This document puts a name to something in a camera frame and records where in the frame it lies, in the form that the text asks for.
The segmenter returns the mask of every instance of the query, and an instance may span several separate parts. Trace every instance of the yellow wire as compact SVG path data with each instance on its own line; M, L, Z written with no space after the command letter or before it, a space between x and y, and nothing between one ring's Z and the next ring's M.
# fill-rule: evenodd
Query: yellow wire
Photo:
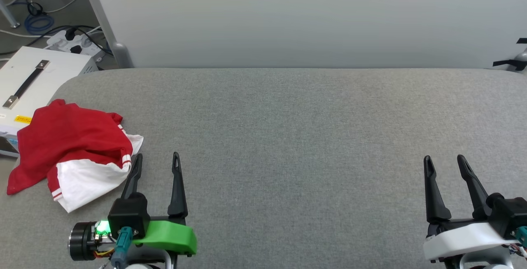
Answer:
M97 256L104 256L105 254L108 254L108 253L111 253L111 252L113 252L113 248L111 250L108 250L107 252L102 252L102 253L96 252L96 255Z

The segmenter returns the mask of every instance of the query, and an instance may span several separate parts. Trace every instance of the white fabric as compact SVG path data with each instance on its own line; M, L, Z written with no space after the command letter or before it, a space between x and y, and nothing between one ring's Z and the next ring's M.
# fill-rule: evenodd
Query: white fabric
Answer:
M137 154L143 144L143 136L126 136L132 143L132 154ZM58 201L68 213L90 203L125 181L132 168L130 160L129 154L123 156L123 168L114 163L97 164L88 159L58 163L57 177L60 188L51 193L53 200Z

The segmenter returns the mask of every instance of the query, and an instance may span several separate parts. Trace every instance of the green light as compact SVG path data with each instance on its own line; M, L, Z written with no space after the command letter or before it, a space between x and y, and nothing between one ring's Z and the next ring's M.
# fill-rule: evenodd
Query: green light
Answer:
M110 223L107 220L102 220L96 227L96 232L99 235L107 235L111 232Z

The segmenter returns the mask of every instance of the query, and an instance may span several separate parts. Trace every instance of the black tape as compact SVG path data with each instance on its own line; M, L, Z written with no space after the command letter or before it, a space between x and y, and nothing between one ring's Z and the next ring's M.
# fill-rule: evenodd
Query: black tape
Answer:
M499 66L499 65L505 65L509 64L516 68L516 71L522 71L527 67L527 61L520 61L520 60L504 60L504 61L494 61L492 63L492 66Z

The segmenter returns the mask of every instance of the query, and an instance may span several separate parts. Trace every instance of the red and white garment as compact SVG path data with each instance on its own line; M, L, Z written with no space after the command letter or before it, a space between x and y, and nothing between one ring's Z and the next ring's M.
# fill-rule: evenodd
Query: red and white garment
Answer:
M131 156L143 143L126 134L117 113L80 108L58 99L35 111L18 132L20 165L10 174L7 194L47 177L53 196L70 213L120 185Z

